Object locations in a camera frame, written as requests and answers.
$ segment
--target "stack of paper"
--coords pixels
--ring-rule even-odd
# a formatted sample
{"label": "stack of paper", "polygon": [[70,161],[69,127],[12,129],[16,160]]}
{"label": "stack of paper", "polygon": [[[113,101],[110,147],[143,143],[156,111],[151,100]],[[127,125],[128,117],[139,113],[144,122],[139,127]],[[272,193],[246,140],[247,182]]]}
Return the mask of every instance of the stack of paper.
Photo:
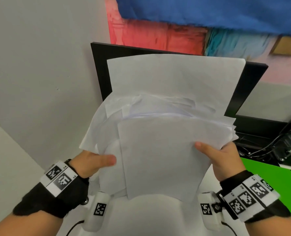
{"label": "stack of paper", "polygon": [[244,66],[244,59],[172,54],[108,60],[113,92],[80,145],[117,158],[100,170],[100,189],[192,201],[210,166],[194,142],[220,149],[238,138],[224,113]]}

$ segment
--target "red paint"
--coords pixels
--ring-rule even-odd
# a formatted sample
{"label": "red paint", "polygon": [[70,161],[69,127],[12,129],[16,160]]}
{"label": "red paint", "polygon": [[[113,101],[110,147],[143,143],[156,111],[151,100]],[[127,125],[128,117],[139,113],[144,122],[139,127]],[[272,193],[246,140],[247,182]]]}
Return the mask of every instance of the red paint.
{"label": "red paint", "polygon": [[105,0],[111,43],[203,55],[207,29],[122,19],[116,0]]}

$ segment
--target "white strap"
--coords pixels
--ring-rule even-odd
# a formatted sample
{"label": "white strap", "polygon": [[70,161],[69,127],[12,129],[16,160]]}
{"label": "white strap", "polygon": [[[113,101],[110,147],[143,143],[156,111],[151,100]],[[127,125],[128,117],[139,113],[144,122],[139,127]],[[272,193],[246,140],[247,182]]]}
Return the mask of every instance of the white strap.
{"label": "white strap", "polygon": [[275,202],[279,196],[259,175],[253,175],[224,196],[224,199],[238,218],[245,222]]}
{"label": "white strap", "polygon": [[77,176],[67,164],[59,161],[41,177],[40,182],[57,197]]}

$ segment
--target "hand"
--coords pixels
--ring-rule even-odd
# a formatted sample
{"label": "hand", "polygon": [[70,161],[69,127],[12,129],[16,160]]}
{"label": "hand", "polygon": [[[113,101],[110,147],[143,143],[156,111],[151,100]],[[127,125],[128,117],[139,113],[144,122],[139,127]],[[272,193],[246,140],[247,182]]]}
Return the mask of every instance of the hand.
{"label": "hand", "polygon": [[216,150],[201,142],[196,142],[195,147],[210,158],[214,175],[218,181],[223,181],[246,170],[233,142],[227,143],[221,150]]}
{"label": "hand", "polygon": [[91,177],[102,167],[111,167],[116,164],[114,155],[98,155],[89,151],[82,151],[73,158],[71,165],[82,178]]}

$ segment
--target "forearm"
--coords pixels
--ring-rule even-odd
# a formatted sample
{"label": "forearm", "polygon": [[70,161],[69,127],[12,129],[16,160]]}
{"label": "forearm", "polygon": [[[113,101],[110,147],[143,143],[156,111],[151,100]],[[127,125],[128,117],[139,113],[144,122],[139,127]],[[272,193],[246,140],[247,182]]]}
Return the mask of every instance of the forearm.
{"label": "forearm", "polygon": [[285,236],[291,235],[291,217],[273,216],[254,223],[246,223],[250,236]]}
{"label": "forearm", "polygon": [[0,236],[55,236],[63,223],[44,211],[28,216],[8,215],[0,222]]}

